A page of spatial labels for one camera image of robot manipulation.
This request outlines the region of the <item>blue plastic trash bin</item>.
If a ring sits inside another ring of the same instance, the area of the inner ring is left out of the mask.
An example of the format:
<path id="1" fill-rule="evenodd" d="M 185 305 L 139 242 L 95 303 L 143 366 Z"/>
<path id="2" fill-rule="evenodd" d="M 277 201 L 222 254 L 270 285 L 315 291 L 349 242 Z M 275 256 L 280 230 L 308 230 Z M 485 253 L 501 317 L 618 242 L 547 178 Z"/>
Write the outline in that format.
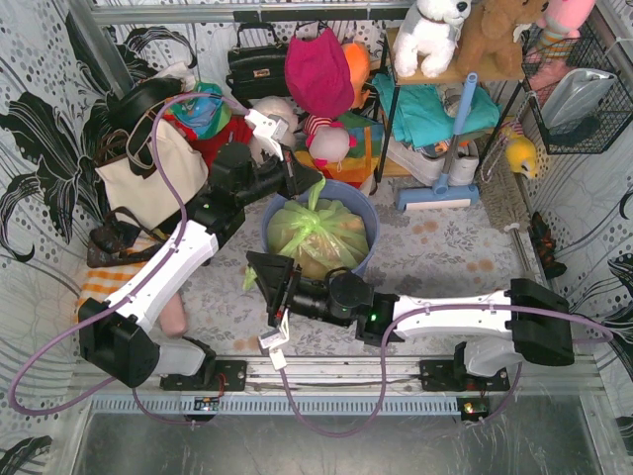
<path id="1" fill-rule="evenodd" d="M 380 220 L 374 205 L 367 196 L 358 189 L 337 180 L 326 179 L 325 186 L 320 195 L 323 199 L 339 200 L 354 215 L 359 216 L 364 223 L 369 252 L 361 263 L 352 270 L 353 273 L 364 276 L 370 259 L 375 253 L 376 244 L 380 237 Z M 287 199 L 279 194 L 275 194 L 261 215 L 260 237 L 262 248 L 268 252 L 267 229 L 274 214 L 282 209 Z"/>

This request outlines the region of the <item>green plastic trash bag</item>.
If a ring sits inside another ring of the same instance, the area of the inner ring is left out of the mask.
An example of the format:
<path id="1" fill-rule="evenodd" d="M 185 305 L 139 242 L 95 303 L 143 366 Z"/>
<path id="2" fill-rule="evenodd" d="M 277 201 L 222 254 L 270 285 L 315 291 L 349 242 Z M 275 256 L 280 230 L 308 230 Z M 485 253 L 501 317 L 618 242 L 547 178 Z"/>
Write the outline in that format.
<path id="1" fill-rule="evenodd" d="M 369 252 L 363 220 L 339 200 L 319 195 L 325 178 L 308 192 L 287 199 L 269 222 L 266 253 L 291 257 L 313 280 L 339 267 L 351 271 Z"/>

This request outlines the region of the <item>blue floor mop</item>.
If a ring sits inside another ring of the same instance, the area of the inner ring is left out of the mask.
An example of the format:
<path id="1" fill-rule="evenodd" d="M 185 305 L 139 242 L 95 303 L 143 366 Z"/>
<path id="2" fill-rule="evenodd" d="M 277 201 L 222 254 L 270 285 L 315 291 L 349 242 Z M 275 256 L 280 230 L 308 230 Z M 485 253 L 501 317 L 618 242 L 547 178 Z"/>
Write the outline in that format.
<path id="1" fill-rule="evenodd" d="M 466 76 L 463 94 L 454 119 L 453 135 L 439 177 L 430 188 L 400 190 L 396 199 L 396 208 L 399 211 L 467 208 L 479 201 L 479 188 L 476 185 L 451 186 L 448 183 L 450 167 L 457 157 L 458 139 L 468 117 L 477 83 L 478 74 L 470 72 Z"/>

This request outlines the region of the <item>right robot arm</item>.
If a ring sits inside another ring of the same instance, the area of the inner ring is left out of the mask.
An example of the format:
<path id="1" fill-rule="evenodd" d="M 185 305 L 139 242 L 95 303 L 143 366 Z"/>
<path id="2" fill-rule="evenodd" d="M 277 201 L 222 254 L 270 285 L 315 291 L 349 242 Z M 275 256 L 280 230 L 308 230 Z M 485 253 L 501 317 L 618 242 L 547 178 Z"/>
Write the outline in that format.
<path id="1" fill-rule="evenodd" d="M 428 334 L 463 336 L 452 359 L 420 365 L 422 387 L 432 392 L 503 391 L 508 386 L 498 379 L 510 365 L 575 361 L 567 303 L 529 279 L 513 279 L 509 289 L 487 296 L 425 300 L 380 293 L 344 268 L 315 281 L 290 257 L 250 251 L 246 258 L 271 328 L 258 343 L 277 370 L 286 365 L 282 347 L 294 315 L 354 327 L 358 340 L 375 346 Z"/>

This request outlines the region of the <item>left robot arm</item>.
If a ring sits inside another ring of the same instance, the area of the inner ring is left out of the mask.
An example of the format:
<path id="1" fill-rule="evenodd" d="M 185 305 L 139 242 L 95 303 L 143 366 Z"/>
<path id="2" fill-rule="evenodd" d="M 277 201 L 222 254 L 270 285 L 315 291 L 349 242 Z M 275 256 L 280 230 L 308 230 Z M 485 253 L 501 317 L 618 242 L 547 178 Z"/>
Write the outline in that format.
<path id="1" fill-rule="evenodd" d="M 269 195 L 293 199 L 320 183 L 321 173 L 297 161 L 287 146 L 257 165 L 242 143 L 223 146 L 209 183 L 187 215 L 139 273 L 105 301 L 79 309 L 82 358 L 130 388 L 152 375 L 172 389 L 208 389 L 217 383 L 216 355 L 189 337 L 158 343 L 150 332 L 182 284 L 209 261 L 245 221 L 245 207 Z"/>

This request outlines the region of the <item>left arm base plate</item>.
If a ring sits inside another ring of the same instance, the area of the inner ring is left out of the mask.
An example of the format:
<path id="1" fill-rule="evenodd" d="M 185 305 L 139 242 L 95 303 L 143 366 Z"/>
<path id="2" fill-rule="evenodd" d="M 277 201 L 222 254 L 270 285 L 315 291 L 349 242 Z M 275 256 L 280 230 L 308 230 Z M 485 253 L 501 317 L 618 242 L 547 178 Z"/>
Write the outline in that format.
<path id="1" fill-rule="evenodd" d="M 167 375 L 160 379 L 163 391 L 242 392 L 245 389 L 245 360 L 215 360 L 209 370 L 201 368 L 193 376 Z"/>

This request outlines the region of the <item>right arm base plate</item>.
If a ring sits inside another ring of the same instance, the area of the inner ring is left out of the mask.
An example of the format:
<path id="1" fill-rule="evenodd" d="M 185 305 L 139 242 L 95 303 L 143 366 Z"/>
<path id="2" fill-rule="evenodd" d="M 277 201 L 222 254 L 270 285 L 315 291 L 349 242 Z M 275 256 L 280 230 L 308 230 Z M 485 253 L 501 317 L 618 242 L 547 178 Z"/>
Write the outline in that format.
<path id="1" fill-rule="evenodd" d="M 419 379 L 427 392 L 507 391 L 508 376 L 501 376 L 502 368 L 492 377 L 472 375 L 462 363 L 453 359 L 422 359 Z"/>

